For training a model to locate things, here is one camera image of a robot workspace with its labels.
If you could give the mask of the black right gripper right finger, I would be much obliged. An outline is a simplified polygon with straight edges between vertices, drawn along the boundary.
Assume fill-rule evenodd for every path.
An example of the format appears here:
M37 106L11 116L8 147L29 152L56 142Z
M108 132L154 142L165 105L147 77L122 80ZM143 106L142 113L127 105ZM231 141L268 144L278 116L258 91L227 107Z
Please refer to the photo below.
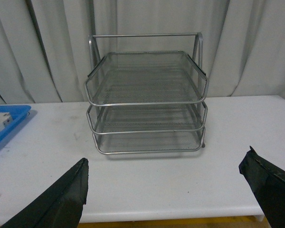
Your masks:
M285 171L259 156L250 147L239 164L272 228L285 228Z

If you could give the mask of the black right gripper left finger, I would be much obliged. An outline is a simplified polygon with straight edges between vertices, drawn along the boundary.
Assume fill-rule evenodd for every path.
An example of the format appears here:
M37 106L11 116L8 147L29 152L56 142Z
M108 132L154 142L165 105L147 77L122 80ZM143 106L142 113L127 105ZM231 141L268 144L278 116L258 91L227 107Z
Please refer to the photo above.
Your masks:
M82 158L3 228L76 228L88 193L88 159Z

